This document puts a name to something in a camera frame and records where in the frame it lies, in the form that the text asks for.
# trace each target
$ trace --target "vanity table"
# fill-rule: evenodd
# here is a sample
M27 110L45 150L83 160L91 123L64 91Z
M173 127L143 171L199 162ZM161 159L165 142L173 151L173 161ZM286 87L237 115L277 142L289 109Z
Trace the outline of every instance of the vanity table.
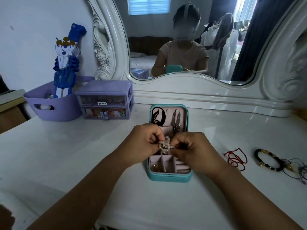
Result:
M0 189L13 193L38 215L73 188L111 153L137 124L148 122L150 105L135 104L130 120L48 122L35 117L0 135ZM242 174L286 214L307 228L307 186L259 167L253 152L307 161L307 122L260 114L189 108L189 130L202 131L223 154L241 148ZM194 173L188 183L154 182L145 163L118 180L99 222L122 230L235 229L217 187Z

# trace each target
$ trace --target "mirror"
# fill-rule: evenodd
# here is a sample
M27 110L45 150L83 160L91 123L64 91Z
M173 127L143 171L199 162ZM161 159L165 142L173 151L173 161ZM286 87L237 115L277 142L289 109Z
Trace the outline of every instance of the mirror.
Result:
M136 79L189 72L244 85L253 79L262 48L294 0L113 1Z

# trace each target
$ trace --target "hand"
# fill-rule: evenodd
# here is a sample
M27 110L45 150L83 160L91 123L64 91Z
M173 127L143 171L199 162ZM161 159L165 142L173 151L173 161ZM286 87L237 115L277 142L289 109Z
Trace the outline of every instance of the hand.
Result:
M160 140L165 140L165 137L158 125L152 123L138 125L113 153L122 158L127 167L130 167L158 152Z
M188 149L179 149L179 143L187 144ZM179 132L170 144L176 148L170 150L169 154L185 162L192 170L205 173L208 177L215 176L228 165L202 132Z
M182 71L183 71L183 72L189 72L190 70L189 70L189 69L186 69L185 67L182 67Z

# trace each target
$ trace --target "black and gold beaded bracelet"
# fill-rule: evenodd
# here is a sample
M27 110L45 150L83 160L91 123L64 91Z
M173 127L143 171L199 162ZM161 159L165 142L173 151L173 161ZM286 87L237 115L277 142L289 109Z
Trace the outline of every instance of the black and gold beaded bracelet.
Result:
M267 163L264 163L263 160L261 160L261 159L259 158L259 156L258 156L258 153L259 153L259 152L262 152L262 153L267 154L267 155L269 155L270 157L274 158L274 159L279 163L279 167L278 167L278 168L274 168L274 167L268 165ZM264 150L264 149L257 149L257 150L255 151L254 156L255 156L255 158L257 159L257 161L259 161L260 167L265 166L265 167L269 168L270 170L272 170L272 171L277 171L277 172L282 171L282 170L285 168L285 163L284 163L281 159L279 159L278 156L276 156L275 154L273 154L273 153L271 153L271 152L269 152L269 151L267 151L267 150Z

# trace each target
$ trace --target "white ornate mirror frame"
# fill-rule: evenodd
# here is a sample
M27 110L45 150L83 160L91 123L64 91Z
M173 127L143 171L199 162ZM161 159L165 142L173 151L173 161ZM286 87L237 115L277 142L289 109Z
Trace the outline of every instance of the white ornate mirror frame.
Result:
M248 84L234 86L197 73L173 73L152 80L130 74L124 27L113 0L89 0L93 10L95 78L133 81L135 103L181 103L191 108L289 116L291 100L303 89L299 71L307 65L307 0L296 0L260 54Z

